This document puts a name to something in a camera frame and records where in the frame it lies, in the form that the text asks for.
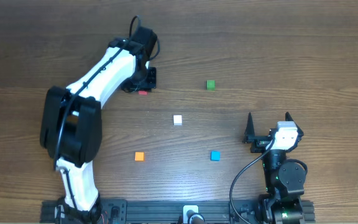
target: blue cube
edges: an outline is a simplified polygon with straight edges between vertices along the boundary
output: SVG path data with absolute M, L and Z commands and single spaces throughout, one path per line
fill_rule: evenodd
M 220 161 L 221 160 L 221 152 L 212 151 L 211 152 L 211 160 L 212 161 Z

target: black and white robotic arm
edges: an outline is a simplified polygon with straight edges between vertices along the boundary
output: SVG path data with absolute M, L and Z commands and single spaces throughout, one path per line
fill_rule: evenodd
M 101 108 L 119 86 L 126 92 L 155 88 L 156 69 L 149 68 L 149 60 L 156 42 L 157 35 L 139 20 L 134 34 L 130 30 L 128 39 L 110 42 L 103 58 L 85 76 L 66 88 L 49 89 L 40 143 L 54 159 L 53 168 L 62 174 L 66 192 L 59 200 L 62 215 L 85 223 L 99 220 L 101 204 L 92 160 L 101 144 Z

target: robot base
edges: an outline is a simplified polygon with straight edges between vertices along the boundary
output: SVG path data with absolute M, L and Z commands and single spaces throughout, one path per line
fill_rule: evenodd
M 234 206 L 237 211 L 252 224 L 259 224 L 255 219 L 255 207 L 257 200 L 234 200 Z M 127 202 L 124 199 L 101 199 L 103 206 L 102 213 L 105 223 L 126 224 L 126 223 L 177 223 L 182 224 L 181 218 L 183 206 L 197 205 L 206 223 L 237 224 L 244 223 L 234 218 L 228 201 L 207 201 L 207 202 Z M 302 201 L 304 218 L 307 223 L 314 223 L 314 205 L 313 202 Z M 55 218 L 57 201 L 42 202 L 42 211 L 40 223 L 76 223 L 66 215 L 64 218 Z

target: wood grain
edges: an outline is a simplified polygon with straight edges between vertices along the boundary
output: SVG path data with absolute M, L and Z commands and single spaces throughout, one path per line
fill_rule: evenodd
M 289 156 L 309 167 L 317 221 L 358 222 L 358 0 L 0 0 L 0 222 L 37 222 L 41 201 L 64 194 L 39 145 L 46 91 L 82 77 L 134 14 L 161 41 L 157 89 L 107 102 L 103 197 L 228 200 L 257 156 L 241 143 L 247 113 L 266 134 L 289 111 L 305 132 Z M 262 176 L 252 167 L 235 198 L 261 194 Z

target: wooden table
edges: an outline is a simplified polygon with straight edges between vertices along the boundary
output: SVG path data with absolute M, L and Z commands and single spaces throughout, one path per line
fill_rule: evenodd
M 358 222 L 358 1 L 350 0 L 0 0 L 0 222 L 37 222 L 41 201 L 64 195 L 39 144 L 45 94 L 82 77 L 135 14 L 161 41 L 157 89 L 118 90 L 106 103 L 94 160 L 102 197 L 228 200 L 234 176 L 257 157 L 241 143 L 248 112 L 267 134 L 289 111 L 305 132 L 289 154 L 310 170 L 303 199 L 319 222 Z M 134 162 L 135 151 L 145 162 Z M 257 164 L 234 197 L 264 189 Z

